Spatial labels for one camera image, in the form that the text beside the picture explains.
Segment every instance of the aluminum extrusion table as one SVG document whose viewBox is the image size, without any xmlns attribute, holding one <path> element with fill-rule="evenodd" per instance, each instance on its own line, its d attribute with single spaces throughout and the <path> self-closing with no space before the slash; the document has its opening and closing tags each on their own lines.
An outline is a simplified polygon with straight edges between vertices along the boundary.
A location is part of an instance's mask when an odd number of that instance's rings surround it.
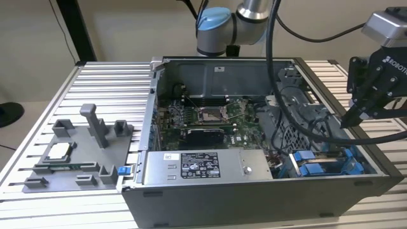
<svg viewBox="0 0 407 229">
<path fill-rule="evenodd" d="M 347 73 L 328 61 L 307 61 L 342 105 L 348 108 Z M 116 190 L 25 194 L 29 177 L 53 133 L 52 124 L 68 118 L 85 125 L 79 110 L 83 103 L 97 105 L 97 117 L 107 124 L 125 119 L 135 126 L 127 164 L 136 162 L 143 116 L 149 88 L 149 63 L 88 62 L 75 67 L 55 98 L 0 173 L 0 228 L 137 228 L 124 199 Z M 399 119 L 367 120 L 362 128 L 370 137 L 407 130 Z M 407 177 L 407 140 L 380 144 L 379 148 Z M 384 229 L 407 228 L 407 179 L 386 195 L 363 199 L 339 218 L 282 221 L 211 229 Z"/>
</svg>

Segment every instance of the circuit board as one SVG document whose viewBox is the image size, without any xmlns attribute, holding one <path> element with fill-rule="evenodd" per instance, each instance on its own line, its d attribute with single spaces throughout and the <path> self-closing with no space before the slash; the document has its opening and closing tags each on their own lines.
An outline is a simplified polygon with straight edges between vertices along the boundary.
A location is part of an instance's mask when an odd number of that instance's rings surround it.
<svg viewBox="0 0 407 229">
<path fill-rule="evenodd" d="M 268 148 L 250 99 L 201 107 L 185 106 L 181 100 L 164 101 L 159 112 L 161 150 Z"/>
</svg>

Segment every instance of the blue clip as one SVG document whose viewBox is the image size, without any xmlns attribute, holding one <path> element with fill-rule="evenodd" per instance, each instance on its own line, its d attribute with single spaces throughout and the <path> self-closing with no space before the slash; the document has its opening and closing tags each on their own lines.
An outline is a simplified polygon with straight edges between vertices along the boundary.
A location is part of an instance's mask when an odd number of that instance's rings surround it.
<svg viewBox="0 0 407 229">
<path fill-rule="evenodd" d="M 299 171 L 304 177 L 324 174 L 324 170 L 319 163 L 304 164 L 302 167 L 299 167 Z"/>
<path fill-rule="evenodd" d="M 344 150 L 344 155 L 346 155 L 346 157 L 354 157 L 354 154 L 350 149 Z"/>
<path fill-rule="evenodd" d="M 117 170 L 117 175 L 119 176 L 127 176 L 127 175 L 131 175 L 131 173 L 132 173 L 132 168 L 131 167 L 127 167 L 127 166 L 119 167 L 119 170 Z"/>
<path fill-rule="evenodd" d="M 311 150 L 299 150 L 294 153 L 295 161 L 315 159 L 314 152 Z"/>
</svg>

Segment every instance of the power supply label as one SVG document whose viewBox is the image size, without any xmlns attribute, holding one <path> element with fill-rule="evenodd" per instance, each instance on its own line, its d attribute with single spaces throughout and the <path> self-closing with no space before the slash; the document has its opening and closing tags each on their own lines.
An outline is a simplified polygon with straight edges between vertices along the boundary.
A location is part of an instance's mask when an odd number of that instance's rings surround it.
<svg viewBox="0 0 407 229">
<path fill-rule="evenodd" d="M 219 178 L 218 153 L 187 153 L 180 155 L 180 176 L 189 178 Z"/>
</svg>

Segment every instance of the white wall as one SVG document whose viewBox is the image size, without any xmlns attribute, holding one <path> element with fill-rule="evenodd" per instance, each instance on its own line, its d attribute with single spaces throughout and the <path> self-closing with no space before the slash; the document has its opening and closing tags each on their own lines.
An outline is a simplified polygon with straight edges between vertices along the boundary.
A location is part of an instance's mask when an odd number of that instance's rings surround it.
<svg viewBox="0 0 407 229">
<path fill-rule="evenodd" d="M 192 2 L 197 8 L 200 1 Z M 235 9 L 239 2 L 212 0 L 209 6 Z M 196 54 L 195 23 L 180 1 L 79 3 L 99 60 L 149 61 L 152 56 Z M 395 5 L 406 5 L 406 0 L 286 0 L 280 15 L 298 33 L 322 38 L 364 22 L 372 11 Z M 279 26 L 275 44 L 275 56 L 336 59 L 344 65 L 351 56 L 370 55 L 379 47 L 360 32 L 324 44 L 311 44 Z M 0 97 L 15 101 L 49 100 L 73 63 L 48 0 L 0 0 L 0 53 Z M 243 56 L 262 54 L 262 45 L 242 48 Z"/>
<path fill-rule="evenodd" d="M 310 38 L 326 38 L 367 21 L 371 13 L 390 6 L 407 6 L 406 0 L 284 0 L 280 17 L 286 25 Z M 352 56 L 368 56 L 379 49 L 360 30 L 326 43 L 310 43 L 288 34 L 278 25 L 275 56 L 299 56 L 306 60 L 335 59 L 348 67 Z"/>
<path fill-rule="evenodd" d="M 51 100 L 72 71 L 47 0 L 0 0 L 0 94 L 8 101 Z"/>
</svg>

